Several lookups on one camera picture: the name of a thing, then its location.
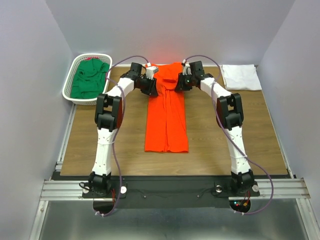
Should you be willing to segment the orange t shirt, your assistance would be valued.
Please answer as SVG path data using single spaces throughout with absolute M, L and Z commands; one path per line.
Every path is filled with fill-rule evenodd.
M 182 65 L 158 65 L 155 74 L 158 96 L 148 100 L 144 150 L 158 153 L 188 153 L 185 97 L 176 92 Z

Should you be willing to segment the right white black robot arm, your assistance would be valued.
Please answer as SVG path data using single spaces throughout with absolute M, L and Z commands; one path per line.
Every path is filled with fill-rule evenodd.
M 230 189 L 235 195 L 248 192 L 255 184 L 254 173 L 248 161 L 243 141 L 244 113 L 242 98 L 223 88 L 210 73 L 205 73 L 201 61 L 183 60 L 182 72 L 178 74 L 176 92 L 199 88 L 211 97 L 216 121 L 227 139 L 231 159 Z

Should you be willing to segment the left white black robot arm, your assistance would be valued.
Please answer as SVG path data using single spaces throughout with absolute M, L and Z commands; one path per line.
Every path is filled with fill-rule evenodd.
M 159 68 L 148 63 L 144 74 L 142 69 L 141 64 L 132 63 L 130 70 L 121 75 L 111 90 L 97 97 L 94 115 L 97 126 L 97 149 L 88 182 L 80 184 L 84 194 L 93 193 L 106 197 L 112 191 L 110 182 L 112 153 L 125 114 L 126 96 L 135 89 L 139 89 L 149 97 L 158 96 L 155 74 Z

